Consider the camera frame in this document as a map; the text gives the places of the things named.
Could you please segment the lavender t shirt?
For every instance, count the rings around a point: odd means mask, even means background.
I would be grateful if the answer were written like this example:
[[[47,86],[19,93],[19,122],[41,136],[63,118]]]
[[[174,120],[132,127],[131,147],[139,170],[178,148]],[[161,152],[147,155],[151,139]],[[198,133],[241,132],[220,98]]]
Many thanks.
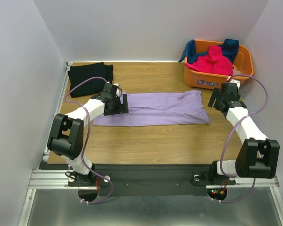
[[[184,93],[128,94],[129,113],[98,116],[94,126],[143,127],[162,125],[210,124],[203,109],[201,91]]]

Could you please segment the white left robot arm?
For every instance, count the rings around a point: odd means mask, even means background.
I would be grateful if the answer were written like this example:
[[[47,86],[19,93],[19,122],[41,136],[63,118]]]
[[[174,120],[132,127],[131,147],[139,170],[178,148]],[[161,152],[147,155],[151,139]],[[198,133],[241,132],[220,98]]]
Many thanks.
[[[95,166],[88,160],[84,151],[90,133],[84,137],[84,128],[91,130],[91,121],[99,116],[129,113],[127,94],[117,84],[105,83],[103,90],[91,97],[84,105],[68,113],[54,116],[47,142],[47,148],[62,157],[73,169],[67,177],[71,182],[78,181],[86,186],[92,185],[98,176]]]

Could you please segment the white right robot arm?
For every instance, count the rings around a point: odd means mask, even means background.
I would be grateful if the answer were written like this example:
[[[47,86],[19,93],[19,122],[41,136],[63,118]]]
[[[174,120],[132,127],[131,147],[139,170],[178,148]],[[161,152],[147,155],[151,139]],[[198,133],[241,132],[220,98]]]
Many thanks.
[[[264,178],[275,177],[280,151],[280,144],[269,139],[252,120],[246,105],[240,100],[238,84],[223,82],[221,88],[215,88],[210,98],[209,107],[220,111],[232,124],[230,136],[236,133],[242,143],[235,160],[224,160],[227,147],[219,161],[212,162],[208,171],[208,180],[218,184],[227,178]]]

